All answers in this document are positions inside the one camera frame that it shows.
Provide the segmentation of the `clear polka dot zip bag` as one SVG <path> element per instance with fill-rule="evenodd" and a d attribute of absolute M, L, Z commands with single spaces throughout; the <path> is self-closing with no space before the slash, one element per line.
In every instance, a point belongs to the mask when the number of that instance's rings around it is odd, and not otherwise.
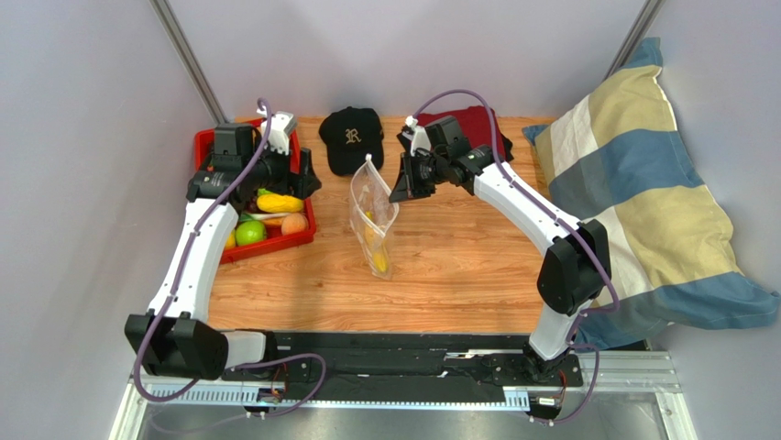
<path fill-rule="evenodd" d="M 354 232 L 363 255 L 368 263 L 372 275 L 383 280 L 392 278 L 392 265 L 389 245 L 392 238 L 391 227 L 393 226 L 400 211 L 399 205 L 389 202 L 391 188 L 381 177 L 372 161 L 371 156 L 366 156 L 365 163 L 353 174 L 349 184 L 349 223 Z M 371 266 L 369 248 L 364 241 L 364 226 L 368 219 L 364 215 L 365 211 L 373 213 L 373 223 L 375 230 L 384 238 L 385 247 L 388 252 L 388 262 L 390 265 L 389 274 L 379 275 Z"/>

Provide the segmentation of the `yellow banana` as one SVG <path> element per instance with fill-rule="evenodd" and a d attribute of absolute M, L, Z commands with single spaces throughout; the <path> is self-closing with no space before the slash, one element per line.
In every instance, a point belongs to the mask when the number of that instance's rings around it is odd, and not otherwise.
<path fill-rule="evenodd" d="M 386 276 L 389 274 L 390 265 L 384 238 L 375 230 L 373 213 L 365 211 L 364 215 L 368 219 L 364 226 L 364 241 L 368 246 L 371 266 L 379 275 Z"/>

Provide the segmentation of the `green apple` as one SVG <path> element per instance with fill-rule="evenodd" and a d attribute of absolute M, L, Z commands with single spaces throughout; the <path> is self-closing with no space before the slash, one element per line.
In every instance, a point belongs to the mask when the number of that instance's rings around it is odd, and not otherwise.
<path fill-rule="evenodd" d="M 267 239 L 267 229 L 258 220 L 241 223 L 235 230 L 235 240 L 238 247 L 253 245 Z"/>

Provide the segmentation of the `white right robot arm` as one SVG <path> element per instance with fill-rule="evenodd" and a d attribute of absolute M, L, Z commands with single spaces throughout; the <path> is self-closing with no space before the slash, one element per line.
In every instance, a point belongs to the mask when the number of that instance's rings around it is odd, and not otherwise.
<path fill-rule="evenodd" d="M 573 347 L 587 308 L 603 290 L 614 290 L 605 226 L 583 222 L 548 202 L 487 146 L 449 158 L 422 150 L 402 153 L 390 200 L 429 197 L 443 182 L 498 210 L 543 256 L 537 290 L 544 307 L 529 344 L 543 362 L 561 357 Z"/>

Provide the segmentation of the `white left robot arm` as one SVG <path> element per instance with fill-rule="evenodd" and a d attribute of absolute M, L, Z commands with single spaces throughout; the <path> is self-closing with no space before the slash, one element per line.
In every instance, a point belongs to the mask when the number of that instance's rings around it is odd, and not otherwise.
<path fill-rule="evenodd" d="M 257 191 L 306 199 L 322 186 L 296 127 L 285 115 L 221 124 L 197 144 L 170 267 L 147 310 L 126 319 L 126 339 L 137 355 L 134 380 L 142 373 L 216 380 L 227 369 L 272 365 L 268 333 L 216 330 L 207 323 L 208 308 L 224 245 Z"/>

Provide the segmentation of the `orange peach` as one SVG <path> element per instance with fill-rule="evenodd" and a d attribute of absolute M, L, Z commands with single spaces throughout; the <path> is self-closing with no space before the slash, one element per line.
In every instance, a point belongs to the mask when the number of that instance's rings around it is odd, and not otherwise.
<path fill-rule="evenodd" d="M 292 213 L 285 216 L 280 225 L 280 231 L 284 236 L 290 236 L 306 231 L 309 221 L 303 213 Z"/>

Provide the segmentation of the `red plastic fruit tray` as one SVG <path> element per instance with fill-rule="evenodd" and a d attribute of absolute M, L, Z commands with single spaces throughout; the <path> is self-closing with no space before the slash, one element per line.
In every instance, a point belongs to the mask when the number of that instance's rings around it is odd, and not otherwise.
<path fill-rule="evenodd" d="M 196 169 L 199 169 L 206 162 L 207 154 L 211 152 L 215 139 L 214 132 L 215 130 L 212 128 L 202 130 L 194 135 L 194 165 Z M 304 199 L 302 203 L 301 214 L 307 219 L 306 228 L 299 232 L 283 234 L 281 223 L 266 225 L 267 238 L 265 240 L 225 249 L 220 263 L 235 263 L 242 259 L 250 259 L 286 248 L 296 248 L 312 243 L 314 241 L 314 233 L 317 230 L 314 209 L 310 199 Z"/>

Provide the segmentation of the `black baseball cap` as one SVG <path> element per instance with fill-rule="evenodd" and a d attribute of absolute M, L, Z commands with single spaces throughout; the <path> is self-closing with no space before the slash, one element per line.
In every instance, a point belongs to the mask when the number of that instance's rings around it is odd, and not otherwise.
<path fill-rule="evenodd" d="M 327 116 L 318 135 L 326 147 L 330 171 L 340 177 L 353 175 L 371 156 L 377 170 L 384 165 L 384 130 L 373 108 L 348 106 Z"/>

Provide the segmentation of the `folded dark red shirt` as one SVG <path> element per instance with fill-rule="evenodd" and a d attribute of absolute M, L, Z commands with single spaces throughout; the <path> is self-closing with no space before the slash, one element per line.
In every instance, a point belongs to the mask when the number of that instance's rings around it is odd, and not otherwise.
<path fill-rule="evenodd" d="M 421 126 L 428 125 L 445 116 L 453 116 L 459 123 L 461 129 L 462 126 L 490 126 L 489 117 L 484 106 L 473 105 L 463 109 L 449 110 L 441 113 L 422 113 L 417 119 Z M 494 120 L 494 131 L 500 131 L 500 127 L 497 120 Z"/>

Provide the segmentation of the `blue striped pillow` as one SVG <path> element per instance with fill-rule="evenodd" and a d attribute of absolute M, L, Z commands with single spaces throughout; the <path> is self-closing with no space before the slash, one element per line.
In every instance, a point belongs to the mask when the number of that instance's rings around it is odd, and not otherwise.
<path fill-rule="evenodd" d="M 748 278 L 733 225 L 696 171 L 659 82 L 658 38 L 572 109 L 523 133 L 552 202 L 607 230 L 611 281 L 576 332 L 607 349 L 670 325 L 705 330 L 772 325 L 780 296 Z"/>

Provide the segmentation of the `black mounting base plate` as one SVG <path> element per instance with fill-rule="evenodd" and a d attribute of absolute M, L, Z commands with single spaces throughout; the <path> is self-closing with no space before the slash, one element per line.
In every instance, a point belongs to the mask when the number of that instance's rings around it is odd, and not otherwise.
<path fill-rule="evenodd" d="M 229 368 L 225 381 L 266 382 L 284 398 L 387 404 L 498 403 L 506 387 L 552 394 L 588 384 L 585 356 L 539 371 L 527 335 L 277 332 L 266 360 L 277 367 Z"/>

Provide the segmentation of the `aluminium frame rail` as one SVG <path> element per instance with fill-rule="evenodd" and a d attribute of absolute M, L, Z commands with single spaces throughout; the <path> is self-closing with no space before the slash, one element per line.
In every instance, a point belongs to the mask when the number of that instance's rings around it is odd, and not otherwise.
<path fill-rule="evenodd" d="M 338 362 L 335 355 L 304 357 L 268 375 L 231 370 L 225 378 L 188 387 L 181 379 L 154 377 L 134 385 L 112 428 L 114 439 L 137 439 L 144 411 L 154 405 L 230 406 L 243 418 L 296 408 L 514 413 L 555 427 L 583 419 L 607 394 L 650 395 L 670 439 L 696 431 L 671 358 L 663 352 L 600 351 L 569 354 L 545 378 L 521 369 L 521 349 L 402 351 L 395 371 L 371 373 Z"/>

